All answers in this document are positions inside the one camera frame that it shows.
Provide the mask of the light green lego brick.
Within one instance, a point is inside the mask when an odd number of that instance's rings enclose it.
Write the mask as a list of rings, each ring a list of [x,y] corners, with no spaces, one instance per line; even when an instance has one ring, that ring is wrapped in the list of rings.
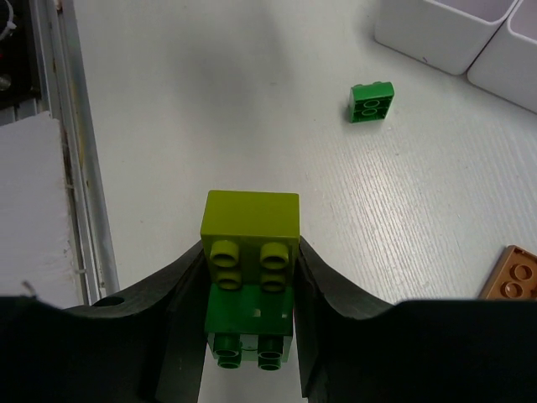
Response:
[[[290,286],[300,245],[296,193],[211,190],[201,223],[211,280],[222,290]]]

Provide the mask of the dark green lego piece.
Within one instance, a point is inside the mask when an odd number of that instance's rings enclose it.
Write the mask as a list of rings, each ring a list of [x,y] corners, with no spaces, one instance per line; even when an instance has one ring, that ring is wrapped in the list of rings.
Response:
[[[385,119],[393,99],[394,86],[389,81],[353,86],[347,107],[349,122],[363,123]]]

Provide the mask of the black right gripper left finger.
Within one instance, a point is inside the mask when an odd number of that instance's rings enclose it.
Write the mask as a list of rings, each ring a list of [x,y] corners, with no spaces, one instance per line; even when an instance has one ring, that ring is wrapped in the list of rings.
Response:
[[[91,306],[1,299],[4,402],[195,402],[210,279],[203,248]]]

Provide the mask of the brown lego tile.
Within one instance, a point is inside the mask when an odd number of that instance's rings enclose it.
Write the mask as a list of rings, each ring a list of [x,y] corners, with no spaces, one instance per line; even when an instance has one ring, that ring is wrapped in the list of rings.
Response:
[[[516,245],[509,245],[489,275],[480,299],[536,300],[536,256]]]

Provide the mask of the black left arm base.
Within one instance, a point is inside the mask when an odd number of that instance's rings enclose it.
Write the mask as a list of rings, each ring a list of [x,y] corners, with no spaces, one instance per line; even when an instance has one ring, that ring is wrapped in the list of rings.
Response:
[[[30,1],[1,0],[1,109],[40,93]]]

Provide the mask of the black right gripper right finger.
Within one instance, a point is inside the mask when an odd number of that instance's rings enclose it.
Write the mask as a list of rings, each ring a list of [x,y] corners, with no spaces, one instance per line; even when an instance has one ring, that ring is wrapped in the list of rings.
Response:
[[[390,304],[306,242],[295,266],[302,395],[310,402],[533,402],[536,305]]]

